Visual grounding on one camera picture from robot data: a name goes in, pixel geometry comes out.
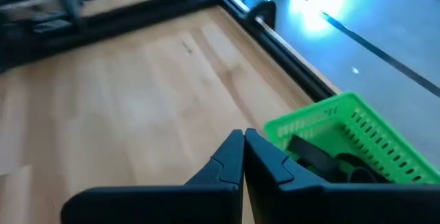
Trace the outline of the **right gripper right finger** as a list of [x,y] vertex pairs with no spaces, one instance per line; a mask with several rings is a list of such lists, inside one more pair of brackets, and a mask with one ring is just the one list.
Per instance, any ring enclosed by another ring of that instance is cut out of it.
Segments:
[[439,224],[438,185],[329,183],[245,132],[245,177],[262,223]]

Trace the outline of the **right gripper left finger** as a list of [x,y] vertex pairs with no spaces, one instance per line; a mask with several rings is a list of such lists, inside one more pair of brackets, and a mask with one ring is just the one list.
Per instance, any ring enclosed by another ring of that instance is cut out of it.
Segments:
[[206,165],[180,186],[84,190],[60,211],[62,223],[240,223],[245,137],[233,130]]

